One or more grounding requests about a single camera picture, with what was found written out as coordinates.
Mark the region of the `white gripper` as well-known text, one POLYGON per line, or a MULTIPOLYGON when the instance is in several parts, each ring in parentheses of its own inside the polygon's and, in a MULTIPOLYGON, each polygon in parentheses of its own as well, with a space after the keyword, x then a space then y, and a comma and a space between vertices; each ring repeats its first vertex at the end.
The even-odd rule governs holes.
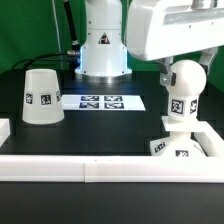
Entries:
POLYGON ((194 0, 133 0, 126 25, 130 55, 158 59, 160 84, 165 87, 176 84, 170 56, 203 50, 199 64, 209 74, 217 47, 224 45, 224 0, 215 3, 196 9, 194 0))

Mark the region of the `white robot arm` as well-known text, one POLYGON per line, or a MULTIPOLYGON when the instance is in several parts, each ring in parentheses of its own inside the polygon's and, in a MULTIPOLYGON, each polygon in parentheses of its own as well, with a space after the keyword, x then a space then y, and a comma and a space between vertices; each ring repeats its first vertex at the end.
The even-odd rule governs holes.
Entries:
POLYGON ((200 51, 206 71, 224 45, 224 0, 132 0, 122 18, 119 0, 86 0, 87 36, 79 77, 110 82, 130 72, 127 57, 155 61, 160 83, 175 83, 177 55, 200 51))

